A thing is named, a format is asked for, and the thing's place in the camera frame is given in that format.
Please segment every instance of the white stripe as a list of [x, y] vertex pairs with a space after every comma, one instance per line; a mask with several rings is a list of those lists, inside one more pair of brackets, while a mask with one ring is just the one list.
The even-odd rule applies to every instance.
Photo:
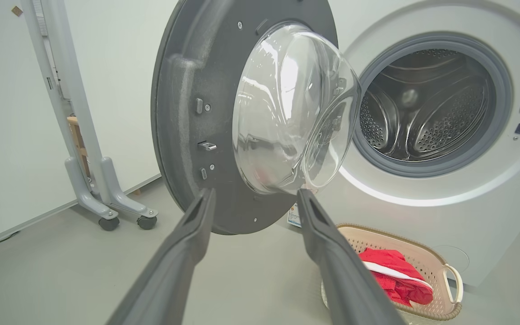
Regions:
[[380, 264], [376, 264], [376, 263], [372, 263], [372, 262], [363, 261], [363, 263], [365, 264], [367, 269], [369, 269], [370, 271], [392, 276], [393, 278], [397, 278], [397, 279], [413, 280], [413, 281], [419, 282], [420, 284], [424, 284], [425, 286], [427, 286], [428, 288], [431, 288], [431, 290], [433, 290], [433, 287], [430, 284], [427, 284], [427, 282], [420, 280], [420, 279], [411, 278], [410, 276], [408, 276], [404, 273], [401, 273], [399, 271], [396, 271], [392, 268], [384, 267]]

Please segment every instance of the door glass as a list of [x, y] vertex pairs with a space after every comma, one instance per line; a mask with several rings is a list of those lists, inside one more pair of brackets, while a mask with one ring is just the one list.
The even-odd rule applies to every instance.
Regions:
[[259, 193], [324, 187], [353, 134], [358, 79], [332, 43], [300, 24], [274, 27], [244, 66], [234, 103], [234, 154]]

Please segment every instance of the basket handle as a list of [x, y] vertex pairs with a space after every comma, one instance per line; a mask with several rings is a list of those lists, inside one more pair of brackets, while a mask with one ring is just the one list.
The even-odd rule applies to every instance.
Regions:
[[446, 279], [446, 271], [442, 272], [444, 274], [444, 282], [446, 283], [446, 290], [448, 291], [448, 296], [450, 298], [450, 302], [453, 302], [454, 304], [458, 304], [463, 300], [463, 280], [460, 278], [460, 273], [456, 271], [456, 269], [448, 264], [445, 264], [444, 267], [448, 269], [452, 274], [455, 276], [456, 281], [456, 298], [454, 300], [452, 299], [452, 294], [450, 293], [450, 286], [448, 285], [448, 280]]

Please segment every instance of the stainless steel drum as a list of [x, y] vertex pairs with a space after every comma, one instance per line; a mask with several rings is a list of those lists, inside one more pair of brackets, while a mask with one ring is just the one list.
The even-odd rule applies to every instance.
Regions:
[[399, 161], [442, 157], [475, 134], [491, 107], [491, 77], [472, 58], [451, 50], [409, 54], [386, 66], [367, 89], [362, 135]]

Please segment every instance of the baseboard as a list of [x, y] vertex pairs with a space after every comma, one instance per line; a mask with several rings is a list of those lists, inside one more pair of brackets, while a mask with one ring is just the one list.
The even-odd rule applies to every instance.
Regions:
[[141, 189], [142, 187], [144, 187], [144, 186], [150, 184], [151, 182], [155, 181], [156, 179], [158, 179], [158, 178], [160, 178], [160, 177], [162, 177], [161, 174], [157, 174], [157, 175], [155, 175], [155, 176], [153, 176], [153, 177], [150, 177], [150, 178], [147, 179], [146, 181], [143, 181], [142, 183], [139, 183], [138, 185], [133, 186], [133, 187], [131, 187], [130, 189], [124, 191], [124, 194], [125, 194], [125, 195], [128, 195], [129, 193], [132, 193], [132, 192], [135, 191], [136, 189]]
[[7, 237], [7, 236], [9, 236], [11, 234], [13, 234], [16, 231], [20, 231], [22, 229], [25, 229], [25, 228], [31, 226], [32, 224], [35, 224], [36, 222], [44, 220], [47, 217], [50, 217], [50, 216], [52, 216], [54, 214], [62, 212], [63, 210], [71, 208], [72, 206], [74, 206], [76, 204], [78, 204], [78, 200], [71, 201], [71, 202], [66, 203], [66, 204], [64, 204], [62, 206], [59, 206], [58, 208], [55, 208], [55, 209], [50, 210], [48, 212], [45, 212], [45, 214], [41, 214], [40, 216], [37, 216], [37, 217], [35, 217], [33, 219], [30, 219], [30, 220], [28, 220], [28, 221], [26, 221], [26, 222], [24, 222], [24, 223], [22, 223], [22, 224], [20, 224], [18, 226], [15, 226], [15, 227], [13, 227], [11, 229], [8, 229], [8, 230], [0, 233], [0, 240], [4, 239], [5, 237]]

